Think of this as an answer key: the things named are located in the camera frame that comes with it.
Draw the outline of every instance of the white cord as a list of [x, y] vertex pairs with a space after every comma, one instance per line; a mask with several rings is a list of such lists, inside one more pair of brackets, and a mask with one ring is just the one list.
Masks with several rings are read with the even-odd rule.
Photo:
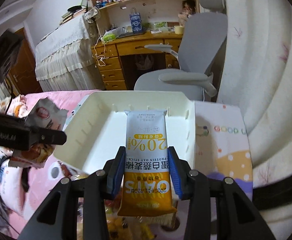
[[203, 102], [205, 101], [205, 90], [202, 88], [202, 93], [203, 93]]
[[[105, 64], [105, 62], [104, 62], [104, 59], [107, 59], [107, 58], [109, 58], [109, 57], [105, 57], [105, 55], [100, 55], [100, 56], [99, 56], [99, 55], [97, 54], [96, 46], [97, 46], [97, 43], [98, 43], [99, 40], [102, 40], [102, 37], [98, 37], [97, 42], [96, 42], [96, 44], [95, 44], [95, 46], [94, 46], [95, 57], [96, 57], [96, 60], [97, 60], [98, 65], [99, 65], [100, 67], [103, 67], [103, 66], [106, 66], [106, 64]], [[105, 51], [106, 51], [106, 44], [107, 44], [107, 42], [104, 43], [104, 54], [105, 54]]]

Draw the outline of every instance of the chair armrest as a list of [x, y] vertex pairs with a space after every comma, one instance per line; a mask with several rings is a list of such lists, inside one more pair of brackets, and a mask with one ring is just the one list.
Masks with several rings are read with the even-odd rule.
[[216, 88], [209, 81], [207, 75], [192, 72], [173, 72], [165, 73], [158, 76], [158, 79], [167, 84], [173, 85], [194, 85], [202, 87], [210, 97], [217, 94]]
[[178, 59], [178, 53], [172, 50], [172, 46], [171, 45], [149, 44], [149, 45], [145, 45], [144, 48], [157, 50], [157, 51], [161, 51], [161, 52], [166, 52], [166, 53], [172, 54], [175, 58]]

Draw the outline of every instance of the wooden desk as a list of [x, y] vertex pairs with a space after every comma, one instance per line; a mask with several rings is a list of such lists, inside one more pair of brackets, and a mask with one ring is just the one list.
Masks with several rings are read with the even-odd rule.
[[[179, 34], [170, 32], [151, 34], [150, 32], [146, 32], [145, 34], [110, 41], [106, 44], [106, 46], [99, 42], [96, 46], [96, 52], [98, 56], [104, 55], [106, 57], [106, 59], [103, 60], [106, 65], [96, 65], [102, 75], [106, 89], [134, 89], [135, 82], [139, 77], [139, 74], [136, 70], [135, 60], [131, 55], [154, 54], [154, 57], [156, 57], [156, 55], [161, 56], [156, 57], [159, 64], [154, 66], [154, 70], [163, 68], [179, 69], [178, 61], [173, 55], [151, 49], [145, 49], [144, 46], [148, 44], [162, 43], [172, 45], [172, 50], [178, 52], [181, 41], [182, 35]], [[95, 57], [96, 52], [94, 46], [91, 48], [93, 56]]]

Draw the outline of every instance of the screw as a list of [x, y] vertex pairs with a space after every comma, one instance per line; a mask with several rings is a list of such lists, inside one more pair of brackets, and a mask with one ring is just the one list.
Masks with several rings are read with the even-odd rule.
[[68, 182], [69, 182], [68, 178], [62, 178], [61, 181], [60, 181], [60, 183], [63, 184], [63, 185], [67, 184]]
[[226, 184], [233, 184], [233, 182], [234, 182], [234, 180], [232, 178], [230, 178], [230, 177], [226, 177], [224, 179], [224, 181], [225, 181]]
[[198, 175], [198, 171], [196, 171], [196, 170], [190, 170], [189, 171], [189, 175], [191, 175], [192, 177], [197, 176]]
[[106, 174], [106, 172], [104, 170], [98, 170], [98, 171], [96, 171], [96, 175], [98, 177], [104, 176], [105, 174]]

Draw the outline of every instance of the door handle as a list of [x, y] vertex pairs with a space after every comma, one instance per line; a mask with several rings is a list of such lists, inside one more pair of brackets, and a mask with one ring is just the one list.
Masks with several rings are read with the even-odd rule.
[[18, 83], [18, 80], [17, 80], [18, 75], [17, 76], [16, 75], [13, 75], [13, 77], [14, 77], [16, 83]]

